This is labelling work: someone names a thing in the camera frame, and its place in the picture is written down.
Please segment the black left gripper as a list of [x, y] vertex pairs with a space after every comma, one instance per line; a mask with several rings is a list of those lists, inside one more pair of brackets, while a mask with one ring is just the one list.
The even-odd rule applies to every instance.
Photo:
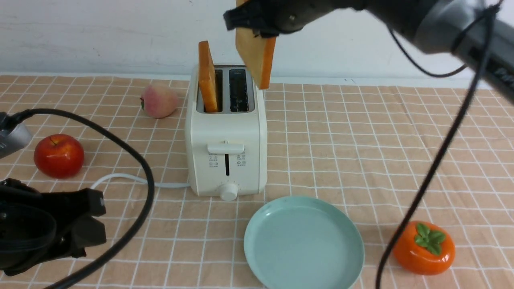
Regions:
[[0, 269], [15, 276], [43, 262], [81, 258], [106, 243], [103, 193], [42, 193], [16, 179], [0, 185]]

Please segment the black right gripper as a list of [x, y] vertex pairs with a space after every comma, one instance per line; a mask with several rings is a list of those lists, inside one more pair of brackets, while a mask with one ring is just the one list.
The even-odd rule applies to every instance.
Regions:
[[272, 38], [301, 31], [339, 9], [362, 10], [365, 4], [365, 0], [247, 0], [226, 11], [223, 19], [228, 31], [247, 28], [254, 35]]

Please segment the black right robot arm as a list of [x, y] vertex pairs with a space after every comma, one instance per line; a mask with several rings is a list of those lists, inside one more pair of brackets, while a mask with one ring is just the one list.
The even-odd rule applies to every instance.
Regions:
[[223, 17], [229, 31], [272, 38], [345, 8], [368, 11], [423, 53], [450, 53], [478, 70], [487, 32], [482, 0], [249, 0]]

